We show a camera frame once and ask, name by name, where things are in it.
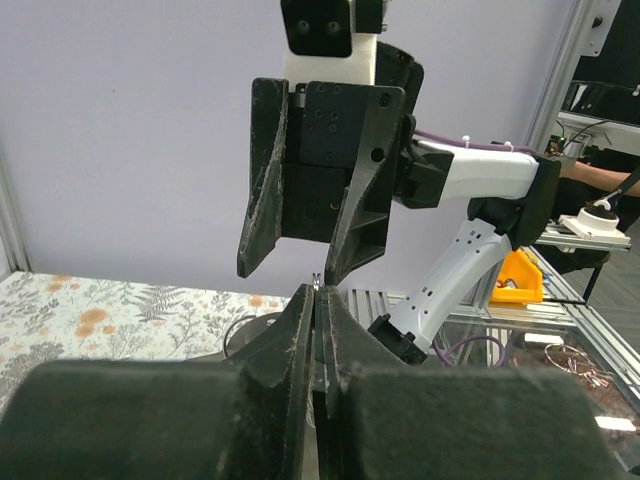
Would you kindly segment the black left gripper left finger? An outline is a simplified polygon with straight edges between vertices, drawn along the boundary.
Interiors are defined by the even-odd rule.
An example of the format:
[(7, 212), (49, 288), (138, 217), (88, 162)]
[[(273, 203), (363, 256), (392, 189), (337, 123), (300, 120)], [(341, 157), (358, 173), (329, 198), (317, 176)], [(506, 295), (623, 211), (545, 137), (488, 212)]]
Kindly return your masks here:
[(5, 479), (298, 479), (315, 292), (214, 362), (61, 360), (1, 422)]

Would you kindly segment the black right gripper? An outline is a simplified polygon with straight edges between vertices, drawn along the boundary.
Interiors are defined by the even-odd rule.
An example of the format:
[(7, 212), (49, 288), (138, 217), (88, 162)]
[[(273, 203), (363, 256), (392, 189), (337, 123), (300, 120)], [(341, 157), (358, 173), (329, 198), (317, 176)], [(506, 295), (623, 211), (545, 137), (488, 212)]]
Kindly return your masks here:
[(249, 277), (281, 238), (329, 244), (327, 285), (384, 255), (391, 203), (433, 208), (453, 161), (413, 139), (423, 67), (377, 43), (375, 82), (284, 79), (251, 87), (249, 200), (237, 274)]

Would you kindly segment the silver keys bunch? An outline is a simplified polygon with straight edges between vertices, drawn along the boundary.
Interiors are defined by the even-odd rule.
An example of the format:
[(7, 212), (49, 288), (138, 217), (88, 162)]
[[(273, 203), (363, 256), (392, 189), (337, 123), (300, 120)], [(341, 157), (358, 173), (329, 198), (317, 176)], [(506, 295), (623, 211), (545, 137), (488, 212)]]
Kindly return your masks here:
[(319, 290), (322, 287), (322, 276), (320, 273), (312, 274), (312, 286), (315, 290)]

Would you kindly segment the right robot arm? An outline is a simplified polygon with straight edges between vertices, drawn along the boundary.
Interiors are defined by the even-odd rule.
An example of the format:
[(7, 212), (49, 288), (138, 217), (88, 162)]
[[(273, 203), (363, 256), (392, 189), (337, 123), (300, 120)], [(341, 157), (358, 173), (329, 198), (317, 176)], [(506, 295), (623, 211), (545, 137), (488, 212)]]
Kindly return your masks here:
[(469, 198), (467, 216), (422, 284), (370, 334), (408, 364), (422, 363), (442, 324), (488, 271), (544, 231), (560, 167), (504, 144), (474, 148), (415, 136), (425, 71), (377, 46), (370, 85), (257, 78), (251, 85), (250, 193), (237, 273), (251, 275), (292, 238), (324, 243), (327, 285), (386, 250), (391, 206)]

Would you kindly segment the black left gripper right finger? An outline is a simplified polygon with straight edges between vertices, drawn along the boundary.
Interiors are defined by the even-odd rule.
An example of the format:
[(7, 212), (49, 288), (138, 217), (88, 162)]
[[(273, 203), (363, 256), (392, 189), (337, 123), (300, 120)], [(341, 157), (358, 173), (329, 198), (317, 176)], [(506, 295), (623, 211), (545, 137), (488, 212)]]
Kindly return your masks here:
[(621, 479), (577, 381), (551, 369), (410, 366), (315, 294), (323, 479)]

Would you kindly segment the red handled carabiner keyring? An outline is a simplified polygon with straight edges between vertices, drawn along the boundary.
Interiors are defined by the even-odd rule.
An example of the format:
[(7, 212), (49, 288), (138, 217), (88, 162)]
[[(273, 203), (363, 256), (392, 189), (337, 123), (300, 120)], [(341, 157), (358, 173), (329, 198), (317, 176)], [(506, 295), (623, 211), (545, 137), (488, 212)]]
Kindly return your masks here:
[(238, 325), (239, 328), (225, 340), (225, 360), (256, 363), (278, 354), (290, 338), (291, 321), (283, 312), (250, 317)]

